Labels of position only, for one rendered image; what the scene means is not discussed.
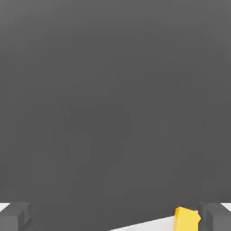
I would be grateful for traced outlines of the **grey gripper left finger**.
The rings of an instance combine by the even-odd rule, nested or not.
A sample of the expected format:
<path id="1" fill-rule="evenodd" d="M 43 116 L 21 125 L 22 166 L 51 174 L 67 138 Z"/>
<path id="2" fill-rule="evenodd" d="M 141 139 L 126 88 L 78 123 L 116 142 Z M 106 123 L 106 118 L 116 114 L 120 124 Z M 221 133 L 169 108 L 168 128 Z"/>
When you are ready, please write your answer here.
<path id="1" fill-rule="evenodd" d="M 0 212 L 0 231 L 32 231 L 31 204 L 11 203 Z"/>

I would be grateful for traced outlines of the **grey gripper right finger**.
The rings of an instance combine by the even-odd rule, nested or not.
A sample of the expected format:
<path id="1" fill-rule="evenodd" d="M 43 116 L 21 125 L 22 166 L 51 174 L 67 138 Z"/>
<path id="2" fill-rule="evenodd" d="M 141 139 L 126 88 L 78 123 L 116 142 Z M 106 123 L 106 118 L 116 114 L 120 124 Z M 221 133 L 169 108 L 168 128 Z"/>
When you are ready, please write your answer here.
<path id="1" fill-rule="evenodd" d="M 231 231 L 231 211 L 221 203 L 200 203 L 198 231 Z"/>

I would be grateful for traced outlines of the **large yellow box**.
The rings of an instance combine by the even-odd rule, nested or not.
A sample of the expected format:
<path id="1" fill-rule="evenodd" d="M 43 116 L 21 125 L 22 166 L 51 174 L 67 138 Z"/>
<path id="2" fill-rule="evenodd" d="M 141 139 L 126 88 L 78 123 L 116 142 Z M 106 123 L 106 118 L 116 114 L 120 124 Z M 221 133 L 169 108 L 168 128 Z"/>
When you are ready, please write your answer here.
<path id="1" fill-rule="evenodd" d="M 198 231 L 200 220 L 198 211 L 177 207 L 174 214 L 173 231 Z"/>

